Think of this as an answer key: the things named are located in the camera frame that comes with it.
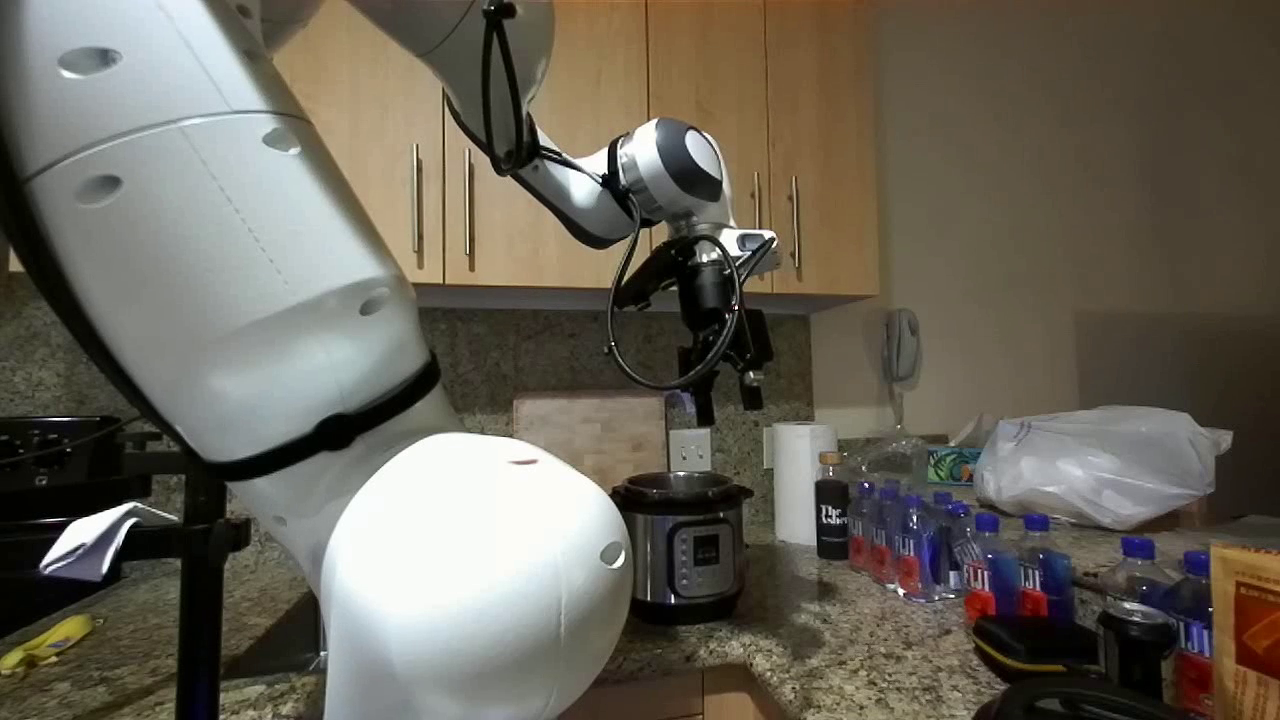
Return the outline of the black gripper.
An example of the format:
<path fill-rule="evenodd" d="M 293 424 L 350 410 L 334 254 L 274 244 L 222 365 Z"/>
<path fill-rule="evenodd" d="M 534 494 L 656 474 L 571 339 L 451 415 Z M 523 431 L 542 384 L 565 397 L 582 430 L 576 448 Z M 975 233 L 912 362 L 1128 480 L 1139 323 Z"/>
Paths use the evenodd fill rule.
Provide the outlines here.
<path fill-rule="evenodd" d="M 710 430 L 710 371 L 731 365 L 741 371 L 745 410 L 765 410 L 765 365 L 773 339 L 759 307 L 745 304 L 749 276 L 773 256 L 765 235 L 745 235 L 735 247 L 716 235 L 668 240 L 647 256 L 656 285 L 672 285 L 679 296 L 679 320 L 689 346 L 679 347 L 679 371 L 702 376 L 663 397 L 672 430 Z"/>

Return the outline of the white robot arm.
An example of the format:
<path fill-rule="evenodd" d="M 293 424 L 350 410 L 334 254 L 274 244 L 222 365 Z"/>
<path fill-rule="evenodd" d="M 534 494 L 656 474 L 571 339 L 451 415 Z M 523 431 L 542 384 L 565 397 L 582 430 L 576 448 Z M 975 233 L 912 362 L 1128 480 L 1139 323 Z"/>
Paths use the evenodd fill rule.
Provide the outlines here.
<path fill-rule="evenodd" d="M 451 421 L 414 292 L 274 72 L 319 0 L 0 0 L 5 233 L 274 535 L 323 720 L 561 720 L 633 604 L 608 494 Z"/>

